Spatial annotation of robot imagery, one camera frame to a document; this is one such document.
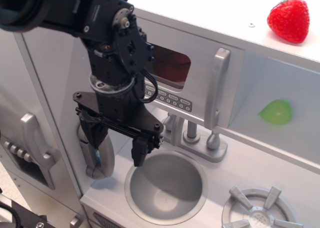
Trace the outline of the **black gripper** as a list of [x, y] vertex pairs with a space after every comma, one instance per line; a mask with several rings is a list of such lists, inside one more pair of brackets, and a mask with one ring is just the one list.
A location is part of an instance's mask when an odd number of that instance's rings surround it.
[[98, 149], [108, 129], [133, 138], [131, 157], [134, 167], [141, 167], [150, 148], [159, 148], [164, 126], [138, 101], [133, 93], [107, 97], [94, 92], [75, 92], [77, 114], [88, 142]]

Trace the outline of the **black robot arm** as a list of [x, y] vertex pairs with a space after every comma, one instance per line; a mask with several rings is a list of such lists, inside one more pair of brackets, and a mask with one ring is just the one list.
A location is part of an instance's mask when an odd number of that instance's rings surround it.
[[156, 84], [147, 66], [154, 47], [138, 27], [128, 0], [0, 0], [2, 30], [24, 33], [41, 27], [79, 38], [87, 50], [92, 92], [76, 92], [80, 125], [98, 150], [108, 130], [132, 138], [136, 167], [159, 148], [164, 129], [145, 108], [145, 80]]

